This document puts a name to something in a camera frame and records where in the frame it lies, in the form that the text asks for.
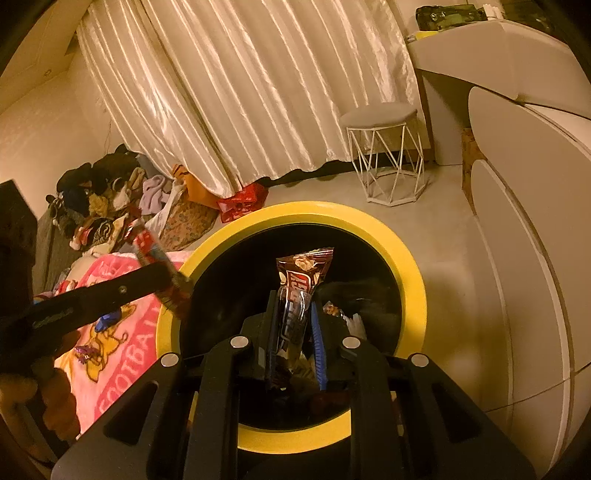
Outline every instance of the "yellow trash can rim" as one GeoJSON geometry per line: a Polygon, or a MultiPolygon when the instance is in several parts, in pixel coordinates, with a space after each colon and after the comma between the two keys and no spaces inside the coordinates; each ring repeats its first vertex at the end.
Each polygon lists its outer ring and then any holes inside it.
{"type": "MultiPolygon", "coordinates": [[[[345,205],[327,202],[291,202],[250,213],[207,238],[180,271],[197,281],[224,251],[255,233],[292,223],[315,223],[340,228],[367,242],[384,259],[400,291],[402,325],[396,356],[421,351],[427,327],[427,299],[423,279],[402,240],[379,220],[345,205]]],[[[162,307],[156,328],[158,357],[180,353],[180,321],[162,307]]],[[[299,453],[322,448],[351,435],[350,410],[314,426],[293,431],[238,426],[238,448],[257,453],[299,453]]]]}

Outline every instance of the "round stool seat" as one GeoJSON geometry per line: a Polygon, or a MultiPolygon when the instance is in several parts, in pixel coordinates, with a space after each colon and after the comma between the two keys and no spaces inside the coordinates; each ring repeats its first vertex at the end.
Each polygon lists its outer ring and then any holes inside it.
{"type": "Polygon", "coordinates": [[[408,103],[386,102],[365,105],[347,112],[340,126],[347,128],[379,128],[403,124],[414,117],[417,109],[408,103]]]}

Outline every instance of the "silver bolt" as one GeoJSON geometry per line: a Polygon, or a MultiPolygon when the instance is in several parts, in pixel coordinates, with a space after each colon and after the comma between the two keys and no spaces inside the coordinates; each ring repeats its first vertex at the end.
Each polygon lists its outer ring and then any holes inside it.
{"type": "Polygon", "coordinates": [[[343,338],[343,346],[345,348],[357,348],[359,345],[361,345],[361,341],[358,338],[355,337],[345,337],[343,338]]]}
{"type": "Polygon", "coordinates": [[[415,367],[426,367],[429,364],[429,359],[422,353],[413,355],[410,359],[415,367]]]}
{"type": "Polygon", "coordinates": [[[178,355],[176,353],[167,353],[160,359],[163,367],[174,367],[178,363],[178,355]]]}
{"type": "Polygon", "coordinates": [[[235,336],[232,340],[230,340],[230,345],[234,348],[244,348],[248,345],[248,338],[242,335],[235,336]]]}

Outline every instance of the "floor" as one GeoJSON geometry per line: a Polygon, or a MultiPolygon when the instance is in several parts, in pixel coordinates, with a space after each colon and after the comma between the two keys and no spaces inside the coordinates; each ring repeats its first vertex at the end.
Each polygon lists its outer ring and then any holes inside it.
{"type": "MultiPolygon", "coordinates": [[[[478,403],[476,299],[465,247],[472,211],[461,189],[462,166],[430,166],[427,174],[429,185],[419,200],[396,207],[366,202],[355,173],[272,187],[266,205],[335,202],[388,225],[411,251],[423,275],[428,308],[423,352],[478,403]]],[[[222,227],[218,219],[208,234],[187,249],[195,249],[222,227]]]]}

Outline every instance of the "curtain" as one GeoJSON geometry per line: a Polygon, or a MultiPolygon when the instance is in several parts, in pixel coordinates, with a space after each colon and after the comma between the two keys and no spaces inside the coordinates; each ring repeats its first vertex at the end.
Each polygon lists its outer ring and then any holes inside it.
{"type": "Polygon", "coordinates": [[[387,0],[98,0],[80,33],[126,142],[141,124],[146,154],[160,145],[159,165],[178,158],[219,196],[345,160],[339,117],[356,106],[422,117],[387,0]]]}

